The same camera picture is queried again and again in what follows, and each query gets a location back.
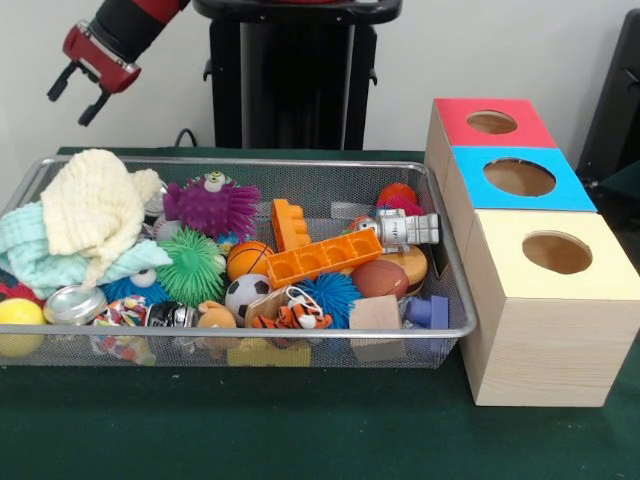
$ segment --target green spiky ball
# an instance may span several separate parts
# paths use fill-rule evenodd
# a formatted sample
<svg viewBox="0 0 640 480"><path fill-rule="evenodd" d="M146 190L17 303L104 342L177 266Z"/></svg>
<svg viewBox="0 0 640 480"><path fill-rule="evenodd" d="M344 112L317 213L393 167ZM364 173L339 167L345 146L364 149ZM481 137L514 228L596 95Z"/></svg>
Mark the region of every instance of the green spiky ball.
<svg viewBox="0 0 640 480"><path fill-rule="evenodd" d="M157 269L158 281L172 300L197 308L205 300L224 296L223 266L216 261L220 251L204 235L183 229L159 244L173 260Z"/></svg>

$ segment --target silver toy robot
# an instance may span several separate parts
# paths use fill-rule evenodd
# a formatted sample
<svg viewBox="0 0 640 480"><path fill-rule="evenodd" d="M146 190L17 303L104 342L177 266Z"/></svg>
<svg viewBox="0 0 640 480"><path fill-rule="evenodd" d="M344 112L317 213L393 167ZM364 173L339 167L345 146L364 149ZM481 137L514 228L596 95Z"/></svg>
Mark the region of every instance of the silver toy robot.
<svg viewBox="0 0 640 480"><path fill-rule="evenodd" d="M356 231L373 228L384 253L407 253L409 245L440 243L440 219L437 213L407 217L402 209L378 210L376 219L356 225Z"/></svg>

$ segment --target red robot arm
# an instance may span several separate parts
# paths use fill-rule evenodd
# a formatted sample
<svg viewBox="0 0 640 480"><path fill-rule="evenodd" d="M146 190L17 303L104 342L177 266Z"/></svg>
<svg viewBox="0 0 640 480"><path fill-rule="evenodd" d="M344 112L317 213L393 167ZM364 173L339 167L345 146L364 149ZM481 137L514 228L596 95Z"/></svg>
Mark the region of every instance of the red robot arm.
<svg viewBox="0 0 640 480"><path fill-rule="evenodd" d="M79 22L67 35L63 51L71 62L48 92L55 102L80 69L101 90L78 123L88 126L114 93L140 75L138 57L190 0L105 0L91 22Z"/></svg>

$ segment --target orange sphere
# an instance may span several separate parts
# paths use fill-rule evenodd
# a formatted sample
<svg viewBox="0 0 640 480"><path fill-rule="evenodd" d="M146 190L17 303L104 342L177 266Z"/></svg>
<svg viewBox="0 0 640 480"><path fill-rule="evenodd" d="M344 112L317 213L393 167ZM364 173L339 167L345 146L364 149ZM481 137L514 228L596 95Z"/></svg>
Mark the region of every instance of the orange sphere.
<svg viewBox="0 0 640 480"><path fill-rule="evenodd" d="M418 195L409 185L405 185L404 183L392 183L384 187L380 195L378 195L378 204L385 203L396 195L406 198L411 203L418 204Z"/></svg>
<svg viewBox="0 0 640 480"><path fill-rule="evenodd" d="M267 257L270 255L273 250L260 242L245 242L233 247L227 259L229 280L233 282L248 273L267 275Z"/></svg>

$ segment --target yellow ball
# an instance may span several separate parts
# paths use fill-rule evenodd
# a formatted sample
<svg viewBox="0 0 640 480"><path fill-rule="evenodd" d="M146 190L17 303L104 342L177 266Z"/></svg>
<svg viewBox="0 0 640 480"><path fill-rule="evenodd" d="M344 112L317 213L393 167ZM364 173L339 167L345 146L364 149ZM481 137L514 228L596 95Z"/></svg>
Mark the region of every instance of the yellow ball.
<svg viewBox="0 0 640 480"><path fill-rule="evenodd" d="M23 298L0 302L0 324L46 325L42 309ZM24 357L33 352L44 340L44 335L0 334L0 355Z"/></svg>

